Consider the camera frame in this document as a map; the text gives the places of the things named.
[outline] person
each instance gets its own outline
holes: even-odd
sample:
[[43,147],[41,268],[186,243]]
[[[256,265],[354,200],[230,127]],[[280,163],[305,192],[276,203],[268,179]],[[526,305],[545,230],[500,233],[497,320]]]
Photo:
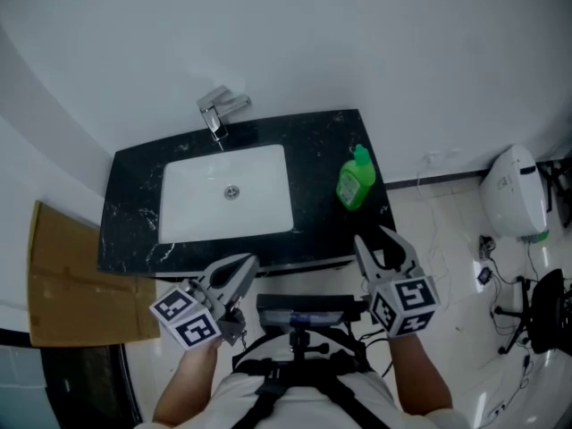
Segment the person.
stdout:
[[[403,408],[401,412],[384,380],[363,360],[362,366],[346,367],[341,371],[339,364],[344,361],[339,359],[349,358],[350,361],[345,363],[354,365],[360,361],[359,349],[352,348],[357,341],[342,341],[347,335],[345,332],[337,337],[324,332],[308,333],[309,344],[327,344],[328,353],[324,354],[323,350],[306,352],[302,368],[289,369],[282,375],[270,374],[270,378],[265,378],[262,375],[268,375],[268,370],[261,374],[252,373],[252,370],[256,371],[261,365],[268,366],[271,361],[275,365],[289,361],[287,364],[292,365],[295,357],[290,349],[289,335],[260,339],[246,353],[233,359],[234,372],[223,379],[212,398],[220,341],[186,352],[157,403],[153,422],[141,424],[138,429],[469,427],[465,417],[453,409],[447,384],[415,334],[388,340]],[[335,364],[338,364],[337,375],[329,374],[328,368]],[[290,386],[275,396],[272,394],[276,392],[275,384],[284,383],[282,378],[290,380]]]

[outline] green bottle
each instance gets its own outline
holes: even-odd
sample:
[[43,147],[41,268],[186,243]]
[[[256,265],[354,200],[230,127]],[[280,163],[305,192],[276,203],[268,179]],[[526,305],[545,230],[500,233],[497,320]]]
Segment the green bottle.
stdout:
[[340,170],[336,194],[349,211],[357,210],[375,183],[375,168],[367,149],[356,145],[354,160],[346,162]]

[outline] white tile floor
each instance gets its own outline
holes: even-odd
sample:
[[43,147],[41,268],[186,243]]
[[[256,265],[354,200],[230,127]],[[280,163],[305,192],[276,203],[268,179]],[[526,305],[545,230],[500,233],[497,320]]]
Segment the white tile floor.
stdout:
[[[455,407],[477,428],[490,423],[491,411],[510,402],[518,389],[526,351],[515,347],[507,356],[497,350],[508,339],[495,332],[489,310],[495,295],[490,282],[482,287],[476,280],[483,265],[478,260],[479,235],[494,232],[485,217],[479,198],[478,179],[468,179],[407,188],[389,192],[397,230],[416,248],[427,273],[437,279],[442,307],[430,328],[420,337],[432,361],[450,386]],[[560,225],[558,212],[549,214],[550,236],[530,248],[538,274],[553,268],[564,269],[572,277],[572,234]],[[493,256],[505,280],[519,274],[534,278],[526,246],[514,239],[496,238]],[[241,302],[248,323],[247,343],[262,335],[257,324],[255,300],[258,293],[355,294],[361,295],[361,275],[357,265],[283,277],[255,280]],[[158,293],[167,283],[158,282]],[[499,303],[505,308],[522,303],[517,288],[506,286]],[[371,332],[368,316],[354,325],[356,334]],[[511,325],[511,319],[499,319]],[[216,386],[231,370],[230,358],[241,351],[223,345],[214,378]],[[170,380],[181,357],[181,348],[165,333],[161,339],[127,345],[131,379],[145,419],[152,416],[155,404]],[[382,372],[390,363],[387,346],[375,344],[368,355],[372,366]],[[550,428],[571,403],[572,357],[560,351],[532,355],[534,366],[528,385],[512,399],[509,408],[487,427]],[[396,396],[393,374],[387,382]]]

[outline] brown cardboard panel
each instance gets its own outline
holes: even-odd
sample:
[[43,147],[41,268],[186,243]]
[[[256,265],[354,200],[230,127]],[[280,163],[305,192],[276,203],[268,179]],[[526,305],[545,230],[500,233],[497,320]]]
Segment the brown cardboard panel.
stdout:
[[155,281],[97,270],[99,231],[37,203],[29,236],[29,334],[34,346],[154,339]]

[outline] person's left arm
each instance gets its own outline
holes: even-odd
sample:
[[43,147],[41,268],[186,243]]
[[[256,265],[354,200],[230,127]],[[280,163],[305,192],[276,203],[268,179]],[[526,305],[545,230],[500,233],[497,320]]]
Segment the person's left arm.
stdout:
[[175,427],[201,413],[211,399],[221,341],[187,351],[157,403],[153,422]]

